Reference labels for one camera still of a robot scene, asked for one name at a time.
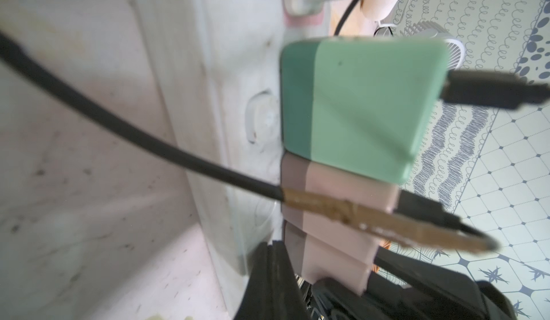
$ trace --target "wooden stick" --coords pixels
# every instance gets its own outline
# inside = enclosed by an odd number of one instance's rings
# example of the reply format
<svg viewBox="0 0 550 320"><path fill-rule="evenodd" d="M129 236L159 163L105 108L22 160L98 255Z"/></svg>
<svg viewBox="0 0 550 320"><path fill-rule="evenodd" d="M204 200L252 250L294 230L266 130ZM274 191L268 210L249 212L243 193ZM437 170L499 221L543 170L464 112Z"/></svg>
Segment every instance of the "wooden stick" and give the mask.
<svg viewBox="0 0 550 320"><path fill-rule="evenodd" d="M498 243L488 236L464 234L357 203L286 188L283 188L283 193L287 206L324 215L356 230L406 246L452 248L469 252L483 252L498 247Z"/></svg>

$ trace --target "black cable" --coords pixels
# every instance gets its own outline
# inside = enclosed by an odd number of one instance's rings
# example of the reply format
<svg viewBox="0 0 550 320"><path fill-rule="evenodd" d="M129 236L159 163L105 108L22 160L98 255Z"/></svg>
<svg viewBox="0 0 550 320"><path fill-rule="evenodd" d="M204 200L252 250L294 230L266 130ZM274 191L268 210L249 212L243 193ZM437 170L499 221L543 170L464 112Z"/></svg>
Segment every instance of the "black cable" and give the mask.
<svg viewBox="0 0 550 320"><path fill-rule="evenodd" d="M154 138L125 120L115 116L31 60L16 42L12 41L1 32L0 58L19 74L32 81L51 96L56 97L65 105L68 105L73 110L85 115L103 128L125 138L145 151L176 165L209 176L210 178L226 182L227 184L240 187L244 190L274 200L283 200L283 191L279 186L251 178L205 161L169 145L158 138Z"/></svg>
<svg viewBox="0 0 550 320"><path fill-rule="evenodd" d="M340 35L340 31L342 30L342 27L344 26L345 21L347 21L347 18L351 14L351 11L357 6L357 3L360 0L351 0L351 3L347 6L344 14L342 15L342 18L340 18L340 21L338 22L338 25L336 26L336 30L334 30L334 35L338 36Z"/></svg>
<svg viewBox="0 0 550 320"><path fill-rule="evenodd" d="M388 26L380 26L380 27L378 27L378 28L375 30L375 33L373 34L373 36L375 37L376 34L378 33L378 31L380 31L380 30L383 29L383 28L387 28L387 29L389 30L389 33L390 33L390 34L392 35L392 37L393 37L392 29L391 29L390 27L388 27Z"/></svg>
<svg viewBox="0 0 550 320"><path fill-rule="evenodd" d="M384 28L384 27L381 26L380 28L377 28L377 29L375 30L375 33L373 34L373 36L376 36L376 34L378 33L378 31L380 31L382 28Z"/></svg>

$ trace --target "usb connector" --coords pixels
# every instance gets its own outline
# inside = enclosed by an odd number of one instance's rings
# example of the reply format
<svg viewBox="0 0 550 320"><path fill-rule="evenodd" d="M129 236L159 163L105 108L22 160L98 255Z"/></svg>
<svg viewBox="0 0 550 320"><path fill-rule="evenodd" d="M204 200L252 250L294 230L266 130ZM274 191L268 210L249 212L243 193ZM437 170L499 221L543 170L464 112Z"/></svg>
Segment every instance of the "usb connector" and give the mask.
<svg viewBox="0 0 550 320"><path fill-rule="evenodd" d="M441 93L446 103L517 109L550 98L547 84L527 85L514 74L489 71L450 71Z"/></svg>

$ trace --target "white wall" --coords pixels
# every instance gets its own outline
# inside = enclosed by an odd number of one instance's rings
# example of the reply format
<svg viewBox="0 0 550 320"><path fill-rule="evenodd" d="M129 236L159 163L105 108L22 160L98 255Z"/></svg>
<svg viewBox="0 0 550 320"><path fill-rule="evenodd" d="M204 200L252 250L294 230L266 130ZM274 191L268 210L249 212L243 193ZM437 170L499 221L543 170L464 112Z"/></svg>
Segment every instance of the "white wall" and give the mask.
<svg viewBox="0 0 550 320"><path fill-rule="evenodd" d="M173 142L132 0L0 0L0 29ZM184 172L0 64L2 318L227 318Z"/></svg>

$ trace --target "green block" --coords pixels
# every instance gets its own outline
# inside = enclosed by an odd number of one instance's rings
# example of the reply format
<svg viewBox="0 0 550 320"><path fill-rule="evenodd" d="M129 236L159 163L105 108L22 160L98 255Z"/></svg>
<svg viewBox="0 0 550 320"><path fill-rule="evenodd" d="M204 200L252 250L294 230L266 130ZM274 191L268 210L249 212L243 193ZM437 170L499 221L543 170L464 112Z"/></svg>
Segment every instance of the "green block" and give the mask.
<svg viewBox="0 0 550 320"><path fill-rule="evenodd" d="M403 183L447 62L442 41L416 37L288 45L281 55L285 148L318 163Z"/></svg>

